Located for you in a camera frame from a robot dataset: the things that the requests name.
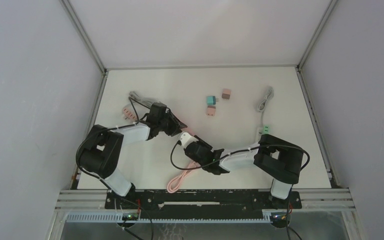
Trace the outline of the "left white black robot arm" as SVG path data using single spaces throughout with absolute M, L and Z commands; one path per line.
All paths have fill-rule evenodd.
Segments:
M 98 179 L 117 194 L 118 204 L 129 209 L 135 205 L 137 196 L 131 191 L 134 185 L 118 169 L 122 147 L 151 140 L 160 132 L 173 137 L 187 127 L 165 104 L 155 102 L 143 118 L 132 124 L 115 127 L 94 125 L 79 145 L 75 162 L 83 173 Z

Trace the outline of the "pink plug adapter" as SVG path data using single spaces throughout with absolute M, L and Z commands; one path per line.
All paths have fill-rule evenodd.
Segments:
M 208 105 L 206 108 L 206 115 L 213 117 L 216 114 L 216 107 L 214 105 Z

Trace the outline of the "white power strip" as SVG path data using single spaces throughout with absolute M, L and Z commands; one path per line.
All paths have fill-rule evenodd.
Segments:
M 260 139 L 261 135 L 264 133 L 265 131 L 265 127 L 264 126 L 259 126 L 256 130 L 256 133 L 255 133 L 255 138 L 258 140 Z
M 134 123 L 138 120 L 138 115 L 135 112 L 134 105 L 128 104 L 122 108 L 122 113 L 124 115 L 125 120 L 129 120 Z

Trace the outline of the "pink power strip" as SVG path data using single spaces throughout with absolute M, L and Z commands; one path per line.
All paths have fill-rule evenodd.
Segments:
M 179 122 L 181 122 L 183 125 L 185 125 L 185 127 L 183 127 L 181 129 L 182 132 L 187 132 L 188 134 L 190 134 L 191 136 L 196 136 L 197 134 L 195 133 L 195 131 L 187 124 L 187 122 L 185 120 L 183 120 L 181 117 L 179 117 L 177 114 L 174 115 L 177 120 Z

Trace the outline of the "green plug adapter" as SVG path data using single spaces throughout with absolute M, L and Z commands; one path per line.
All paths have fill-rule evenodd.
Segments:
M 269 125 L 264 125 L 263 127 L 262 127 L 262 134 L 270 134 L 270 131 L 271 131 L 271 128 L 270 128 L 270 126 Z

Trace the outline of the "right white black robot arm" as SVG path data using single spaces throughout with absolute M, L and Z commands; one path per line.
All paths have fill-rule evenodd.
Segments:
M 198 136 L 183 132 L 175 144 L 197 164 L 187 167 L 193 171 L 202 169 L 213 175 L 228 174 L 234 170 L 256 167 L 270 175 L 269 203 L 282 208 L 289 201 L 293 185 L 299 182 L 301 171 L 309 164 L 310 154 L 301 147 L 270 134 L 248 147 L 237 150 L 213 149 Z

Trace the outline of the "teal plug adapter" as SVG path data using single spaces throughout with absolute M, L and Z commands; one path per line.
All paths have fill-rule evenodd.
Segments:
M 219 101 L 218 98 L 214 95 L 210 95 L 206 97 L 206 104 L 208 106 L 214 106 L 217 104 L 218 101 Z

